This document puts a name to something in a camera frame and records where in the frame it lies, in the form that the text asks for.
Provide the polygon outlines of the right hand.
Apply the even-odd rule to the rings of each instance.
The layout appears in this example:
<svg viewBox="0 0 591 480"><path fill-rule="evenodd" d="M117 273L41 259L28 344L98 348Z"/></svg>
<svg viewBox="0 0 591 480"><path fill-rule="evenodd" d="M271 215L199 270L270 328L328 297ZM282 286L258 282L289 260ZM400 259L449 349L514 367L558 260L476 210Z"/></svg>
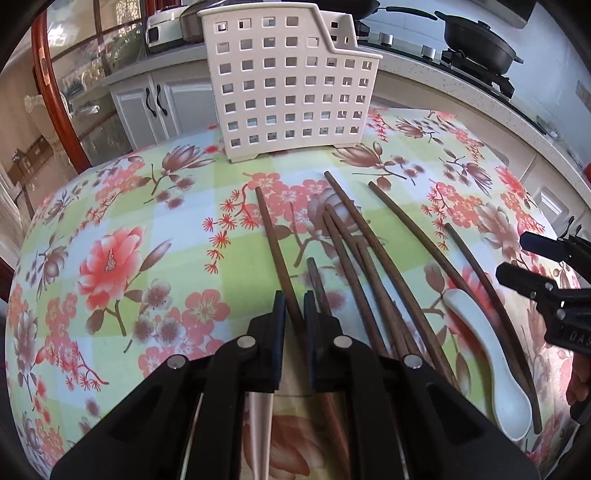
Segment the right hand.
<svg viewBox="0 0 591 480"><path fill-rule="evenodd" d="M572 363L571 378L566 390L566 399L569 405L583 402L590 391L591 363L588 356L575 353Z"/></svg>

